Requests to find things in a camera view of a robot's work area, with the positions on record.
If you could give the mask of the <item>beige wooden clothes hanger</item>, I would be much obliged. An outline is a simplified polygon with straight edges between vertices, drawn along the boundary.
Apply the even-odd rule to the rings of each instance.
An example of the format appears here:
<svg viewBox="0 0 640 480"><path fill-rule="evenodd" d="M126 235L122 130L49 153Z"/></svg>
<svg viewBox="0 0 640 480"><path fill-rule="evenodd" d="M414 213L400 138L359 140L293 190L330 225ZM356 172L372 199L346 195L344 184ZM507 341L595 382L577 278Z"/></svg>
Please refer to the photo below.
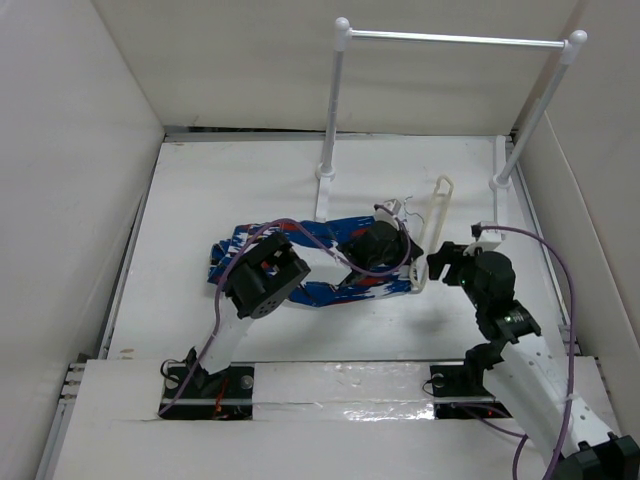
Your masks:
<svg viewBox="0 0 640 480"><path fill-rule="evenodd" d="M434 253L439 245L454 189L453 180L446 174L440 175L435 181L426 210L420 215L422 225L415 243L423 247L424 255L410 264L408 274L411 294L421 293L426 286L429 273L426 256Z"/></svg>

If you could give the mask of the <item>blue white red patterned trousers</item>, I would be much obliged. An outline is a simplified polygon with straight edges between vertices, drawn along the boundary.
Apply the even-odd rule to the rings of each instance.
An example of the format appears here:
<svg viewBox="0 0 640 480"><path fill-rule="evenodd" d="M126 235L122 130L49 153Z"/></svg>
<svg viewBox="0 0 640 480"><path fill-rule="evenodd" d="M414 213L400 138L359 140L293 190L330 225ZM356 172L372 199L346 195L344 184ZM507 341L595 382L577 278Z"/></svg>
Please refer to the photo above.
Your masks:
<svg viewBox="0 0 640 480"><path fill-rule="evenodd" d="M328 257L323 247L340 252L340 244L362 233L374 222L383 221L376 221L372 216L358 216L326 223L305 220L298 227L282 222L276 229L294 245L296 252L307 249L312 253L318 253L322 260L326 260ZM365 276L353 270L337 281L316 281L306 277L289 295L289 300L300 305L320 308L392 294L405 294L411 290L409 265L376 267L373 271L374 276Z"/></svg>

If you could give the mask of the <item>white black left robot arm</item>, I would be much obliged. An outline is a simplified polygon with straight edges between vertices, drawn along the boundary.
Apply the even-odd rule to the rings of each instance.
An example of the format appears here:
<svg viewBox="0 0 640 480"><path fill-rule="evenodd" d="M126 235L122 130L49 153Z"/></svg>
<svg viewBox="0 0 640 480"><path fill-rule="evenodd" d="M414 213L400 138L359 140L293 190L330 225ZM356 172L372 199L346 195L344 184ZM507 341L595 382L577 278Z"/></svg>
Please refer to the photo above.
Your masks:
<svg viewBox="0 0 640 480"><path fill-rule="evenodd" d="M219 394L251 323L286 301L321 308L411 292L423 253L405 227L371 216L237 227L211 250L214 327L187 355L190 388Z"/></svg>

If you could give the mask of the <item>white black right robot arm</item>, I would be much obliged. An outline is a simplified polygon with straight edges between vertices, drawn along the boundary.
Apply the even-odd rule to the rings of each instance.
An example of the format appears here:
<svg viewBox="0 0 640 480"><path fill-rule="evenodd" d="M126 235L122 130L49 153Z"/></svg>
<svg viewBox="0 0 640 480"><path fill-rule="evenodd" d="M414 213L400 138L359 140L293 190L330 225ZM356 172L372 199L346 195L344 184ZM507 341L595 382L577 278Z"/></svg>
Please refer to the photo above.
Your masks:
<svg viewBox="0 0 640 480"><path fill-rule="evenodd" d="M637 442L616 435L574 391L539 324L515 297L511 260L446 242L427 264L430 279L463 289L486 340L465 354L465 387L488 392L507 409L544 459L546 478L637 478Z"/></svg>

